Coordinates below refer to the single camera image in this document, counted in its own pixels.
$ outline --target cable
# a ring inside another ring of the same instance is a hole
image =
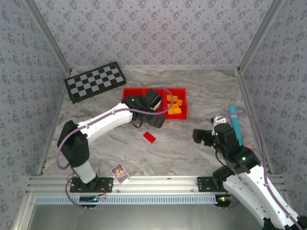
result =
[[[91,210],[90,207],[82,207],[81,205],[79,205],[79,204],[77,204],[76,202],[74,202],[74,200],[73,200],[73,199],[71,198],[71,196],[69,195],[69,193],[68,193],[68,184],[71,183],[71,181],[72,181],[74,178],[78,178],[78,176],[76,176],[76,175],[72,176],[70,179],[67,180],[67,183],[66,183],[66,185],[65,185],[65,193],[66,193],[66,195],[67,195],[67,198],[68,198],[75,206],[77,206],[78,208],[81,208],[81,209],[84,209],[84,210],[88,210],[88,209]]]
[[[138,109],[130,109],[130,108],[127,108],[127,109],[117,109],[117,110],[114,110],[114,111],[112,111],[112,112],[110,112],[110,113],[108,113],[108,114],[106,114],[106,115],[104,115],[104,116],[102,116],[102,117],[100,117],[100,118],[98,118],[98,119],[88,123],[87,126],[82,126],[82,127],[79,127],[77,129],[73,130],[72,132],[67,134],[67,136],[63,139],[63,141],[59,145],[59,148],[58,148],[58,151],[57,151],[57,155],[56,155],[57,167],[59,169],[61,169],[61,170],[67,169],[69,167],[69,163],[66,166],[64,166],[64,167],[60,165],[60,163],[59,163],[59,154],[61,152],[61,149],[62,149],[63,145],[68,140],[68,138],[70,138],[76,132],[79,132],[80,130],[82,130],[82,129],[86,128],[86,127],[89,127],[89,126],[91,126],[91,125],[93,125],[93,124],[95,124],[95,123],[97,123],[97,122],[107,118],[108,116],[111,116],[111,115],[113,115],[115,113],[118,113],[118,112],[130,111],[130,112],[137,112],[137,113],[146,114],[146,115],[161,115],[161,114],[166,113],[168,110],[170,110],[170,108],[173,106],[173,103],[174,103],[174,99],[173,99],[173,95],[172,95],[171,91],[168,90],[167,88],[155,88],[155,89],[163,89],[166,92],[168,92],[169,95],[171,96],[171,99],[172,99],[171,100],[171,104],[170,104],[170,106],[167,109],[165,109],[164,111],[161,111],[161,112],[146,112],[146,111],[142,111],[142,110],[138,110]]]
[[[100,196],[104,195],[105,197],[104,197],[104,198],[102,198],[102,199],[106,199],[106,188],[105,188],[103,185],[99,185],[99,187],[101,187],[101,188],[104,190],[104,193],[102,193],[102,194],[98,195],[98,197],[100,197]]]
[[[217,158],[217,160],[218,160],[223,166],[227,166],[227,165],[223,164],[223,162],[221,162],[220,159],[217,157],[217,151],[215,151],[215,157]]]
[[[71,184],[71,182],[68,181],[68,178],[69,178],[70,176],[74,176],[74,175],[75,175],[75,174],[70,174],[70,175],[68,175],[68,176],[66,177],[66,181],[67,181],[68,183]]]
[[[271,194],[273,200],[277,203],[277,205],[282,209],[282,211],[290,218],[290,220],[297,226],[297,228],[299,230],[303,230],[302,227],[298,224],[298,222],[291,216],[291,214],[282,206],[282,204],[279,202],[279,200],[277,199],[277,197],[274,195],[273,191],[271,190],[270,188],[270,185],[268,183],[268,173],[267,173],[267,166],[266,166],[266,155],[265,155],[265,151],[264,151],[264,138],[263,138],[263,134],[261,132],[261,127],[260,127],[260,124],[259,122],[256,120],[256,118],[254,118],[253,116],[249,115],[249,114],[246,114],[246,113],[234,113],[234,114],[228,114],[228,115],[225,115],[225,116],[222,116],[220,118],[217,118],[216,120],[219,121],[221,119],[224,119],[224,118],[227,118],[227,117],[230,117],[230,116],[233,116],[233,115],[244,115],[244,116],[248,116],[250,117],[254,122],[255,124],[257,125],[257,128],[258,128],[258,132],[259,132],[259,135],[260,135],[260,143],[261,143],[261,151],[262,151],[262,157],[263,157],[263,167],[264,167],[264,182],[266,184],[266,187],[268,188],[268,191],[269,193]]]

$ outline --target white robotic arm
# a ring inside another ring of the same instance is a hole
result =
[[[110,109],[109,111],[98,115],[94,118],[91,118],[87,121],[80,122],[78,124],[78,128],[87,126],[84,129],[81,129],[80,131],[86,135],[86,139],[88,142],[88,145],[92,144],[98,137],[105,134],[106,132],[116,128],[117,126],[120,126],[125,123],[129,123],[132,121],[132,113],[127,111],[122,111],[120,113],[114,113],[113,115],[110,115],[97,123],[94,123],[91,126],[88,126],[90,123],[99,120],[99,118],[109,114],[113,113],[115,110],[118,109],[129,109],[129,107],[124,103],[117,104],[114,108]],[[78,167],[73,167],[73,169],[76,171],[76,173],[79,175],[83,183],[87,184],[90,181],[92,181],[96,177],[95,171],[92,169],[91,164],[89,160],[84,162],[82,165]]]
[[[128,96],[109,111],[75,124],[67,122],[58,141],[58,147],[67,135],[71,135],[62,145],[61,152],[76,171],[84,184],[91,182],[96,173],[89,163],[89,145],[104,133],[128,123],[139,120],[160,128],[165,120],[163,115],[153,115],[162,101],[162,97],[153,89],[144,96]]]
[[[261,226],[264,226],[264,218],[271,218],[271,223],[279,229],[294,225],[269,193],[264,182],[263,170],[262,166],[257,165],[250,169],[250,173],[231,175],[223,182],[224,189],[235,196],[253,214]],[[270,179],[268,183],[278,201],[295,221],[298,221],[299,215],[285,202]]]
[[[193,139],[196,143],[203,140],[205,146],[213,146],[227,163],[227,166],[213,173],[216,187],[235,196],[263,226],[263,230],[306,229],[307,218],[299,216],[285,202],[269,178],[265,183],[264,168],[255,153],[239,145],[235,131],[226,120],[215,117],[212,122],[213,131],[195,129]]]

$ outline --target orange block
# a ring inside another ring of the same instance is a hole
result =
[[[177,100],[177,104],[179,105],[179,106],[182,106],[182,100]]]
[[[169,109],[169,110],[167,111],[167,113],[168,113],[168,114],[174,114],[174,109]]]
[[[172,109],[177,109],[179,108],[178,104],[173,103]]]
[[[174,114],[181,114],[181,109],[180,108],[174,109]]]
[[[177,96],[173,96],[173,102],[176,102],[177,101],[177,99],[178,99],[178,97]],[[168,95],[168,96],[166,96],[166,100],[168,101],[168,102],[171,102],[172,101],[172,97],[171,97],[171,95]]]

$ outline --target white vent strip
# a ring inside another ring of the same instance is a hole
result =
[[[79,203],[78,195],[71,196]],[[72,204],[64,195],[39,195],[36,205],[68,205]],[[171,205],[171,204],[217,204],[215,195],[110,195],[99,201],[104,205]]]

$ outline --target teal marker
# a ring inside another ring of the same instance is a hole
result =
[[[236,107],[234,107],[234,106],[230,106],[228,111],[229,111],[229,114],[237,113]],[[241,134],[238,116],[233,115],[233,116],[230,116],[230,117],[231,117],[232,128],[235,130],[235,133],[236,133],[236,139],[239,141],[240,146],[242,146],[243,145],[242,134]]]

